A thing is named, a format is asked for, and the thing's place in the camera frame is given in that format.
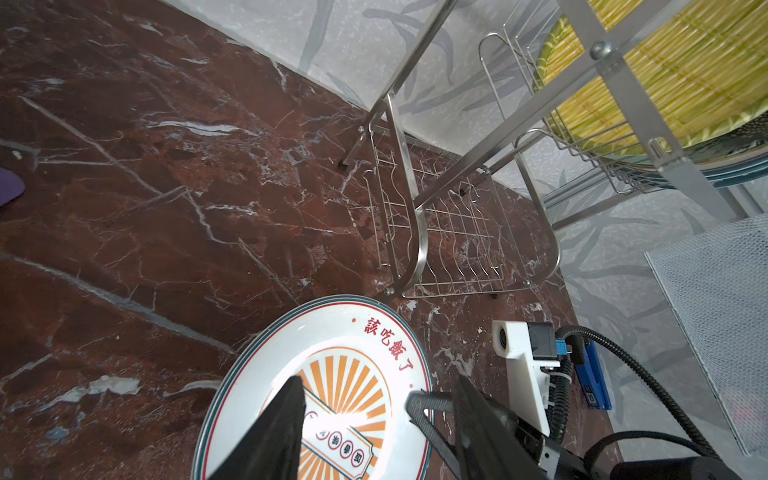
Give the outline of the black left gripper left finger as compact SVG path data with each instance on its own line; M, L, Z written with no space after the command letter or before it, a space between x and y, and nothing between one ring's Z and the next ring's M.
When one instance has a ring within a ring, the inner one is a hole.
M291 376L210 479L296 480L305 412L302 379Z

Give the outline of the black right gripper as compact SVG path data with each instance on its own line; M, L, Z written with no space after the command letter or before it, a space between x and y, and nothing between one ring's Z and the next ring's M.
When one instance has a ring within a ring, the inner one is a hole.
M578 455L563 448L536 428L521 422L510 410L491 407L503 425L519 440L526 452L538 464L542 479L609 479L610 474L595 467L585 466ZM447 392L412 391L409 393L406 412L410 421L420 430L428 444L438 453L443 463L456 479L461 479L461 467L456 448L439 432L430 419L434 412L452 413L453 399Z

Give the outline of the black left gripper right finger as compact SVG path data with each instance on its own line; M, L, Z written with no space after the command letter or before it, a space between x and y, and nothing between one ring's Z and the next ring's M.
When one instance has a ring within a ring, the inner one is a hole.
M460 479L543 478L538 464L467 377L458 377L452 398Z

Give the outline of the orange sunburst plate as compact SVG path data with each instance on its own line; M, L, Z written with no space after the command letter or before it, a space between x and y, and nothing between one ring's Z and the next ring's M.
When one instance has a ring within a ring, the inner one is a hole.
M244 349L203 421L191 478L224 462L286 380L303 382L301 479L423 479L432 448L406 399L432 379L417 336L392 308L333 295L294 308Z

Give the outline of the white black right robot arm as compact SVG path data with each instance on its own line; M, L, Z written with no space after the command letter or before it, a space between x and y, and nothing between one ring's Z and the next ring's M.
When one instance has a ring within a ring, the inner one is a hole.
M696 423L629 352L580 325L496 321L493 348L507 362L509 403L466 376L450 392L413 392L411 422L458 479L735 479ZM599 355L620 360L659 401L583 453L564 444L571 393L609 411Z

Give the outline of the yellow ribbed plate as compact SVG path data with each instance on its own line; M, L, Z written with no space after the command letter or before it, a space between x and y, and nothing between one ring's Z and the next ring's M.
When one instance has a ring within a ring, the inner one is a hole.
M684 148L740 128L759 133L767 112L767 4L692 1L624 56ZM550 116L555 133L594 153L643 149L601 78Z

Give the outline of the light green flower plate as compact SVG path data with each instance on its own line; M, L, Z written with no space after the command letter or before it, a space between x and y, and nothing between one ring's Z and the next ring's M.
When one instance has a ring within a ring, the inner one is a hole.
M767 174L767 114L717 138L685 148L686 155L715 188L735 186ZM673 189L645 154L607 156L603 162L632 186Z

